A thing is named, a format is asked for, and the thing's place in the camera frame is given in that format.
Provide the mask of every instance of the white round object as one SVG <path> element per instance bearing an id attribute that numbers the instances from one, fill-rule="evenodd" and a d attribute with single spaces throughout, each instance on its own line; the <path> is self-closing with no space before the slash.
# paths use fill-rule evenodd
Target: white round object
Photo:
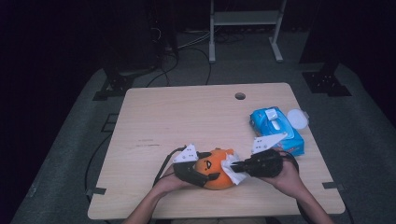
<path id="1" fill-rule="evenodd" d="M 288 120 L 295 129 L 303 129 L 308 125 L 308 118 L 301 109 L 292 109 L 288 113 Z"/>

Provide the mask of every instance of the orange toy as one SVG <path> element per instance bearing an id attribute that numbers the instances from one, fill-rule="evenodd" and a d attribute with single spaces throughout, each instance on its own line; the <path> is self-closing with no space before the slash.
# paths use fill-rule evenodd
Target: orange toy
<path id="1" fill-rule="evenodd" d="M 233 155 L 233 149 L 216 148 L 212 151 L 211 156 L 202 158 L 195 163 L 195 170 L 203 175 L 220 173 L 216 180 L 207 181 L 204 185 L 207 189 L 227 189 L 233 186 L 233 181 L 223 171 L 221 161 L 226 160 L 227 154 Z"/>

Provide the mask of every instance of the gray floor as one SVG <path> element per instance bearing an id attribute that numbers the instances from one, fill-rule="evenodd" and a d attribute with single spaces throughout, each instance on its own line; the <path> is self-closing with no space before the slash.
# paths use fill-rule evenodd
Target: gray floor
<path id="1" fill-rule="evenodd" d="M 356 223 L 394 223 L 396 220 L 396 130 L 362 87 L 358 77 L 340 65 L 336 76 L 352 96 L 329 97 L 311 93 L 302 72 L 315 71 L 321 64 L 298 64 L 307 33 L 281 33 L 279 48 L 285 61 L 276 63 L 268 43 L 269 34 L 245 35 L 230 45 L 217 44 L 217 62 L 211 65 L 208 84 L 287 82 L 310 116 L 310 129 L 334 181 L 345 189 L 341 195 Z M 179 35 L 179 44 L 197 36 Z M 207 53 L 207 41 L 194 45 Z M 172 57 L 163 68 L 175 64 Z M 139 77 L 134 88 L 144 88 L 161 70 Z M 209 64 L 198 50 L 182 50 L 177 67 L 168 73 L 171 86 L 205 85 Z M 76 100 L 48 157 L 12 223 L 105 223 L 87 217 L 88 188 L 95 187 L 108 140 L 101 132 L 108 114 L 118 113 L 122 97 L 106 101 L 92 98 L 102 87 L 103 70 L 92 75 Z M 150 87 L 166 86 L 164 77 Z M 350 223 L 347 213 L 334 215 L 337 223 Z M 304 223 L 300 216 L 281 217 L 282 223 Z"/>

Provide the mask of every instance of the table hole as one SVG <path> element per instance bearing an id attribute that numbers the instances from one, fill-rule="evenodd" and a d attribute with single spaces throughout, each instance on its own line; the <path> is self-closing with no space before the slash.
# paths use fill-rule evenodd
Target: table hole
<path id="1" fill-rule="evenodd" d="M 237 100 L 245 100 L 245 98 L 247 98 L 247 97 L 246 97 L 246 95 L 245 95 L 244 93 L 242 93 L 242 92 L 237 92 L 237 93 L 235 94 L 235 98 L 236 98 Z"/>

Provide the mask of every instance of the table surface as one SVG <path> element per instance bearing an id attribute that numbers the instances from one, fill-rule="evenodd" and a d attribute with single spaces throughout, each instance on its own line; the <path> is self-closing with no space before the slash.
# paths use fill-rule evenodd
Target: table surface
<path id="1" fill-rule="evenodd" d="M 237 93 L 246 98 L 236 99 Z M 233 148 L 241 160 L 249 158 L 255 137 L 249 115 L 270 106 L 284 113 L 300 108 L 287 83 L 128 90 L 96 185 L 106 192 L 93 194 L 88 216 L 128 217 L 151 189 L 165 157 L 178 147 L 194 143 L 200 152 Z M 305 141 L 305 154 L 296 158 L 302 180 L 327 213 L 343 213 L 338 190 L 322 185 L 332 177 L 309 127 L 299 133 Z M 172 192 L 159 201 L 153 218 L 297 214 L 295 200 L 248 177 L 224 190 L 191 187 Z"/>

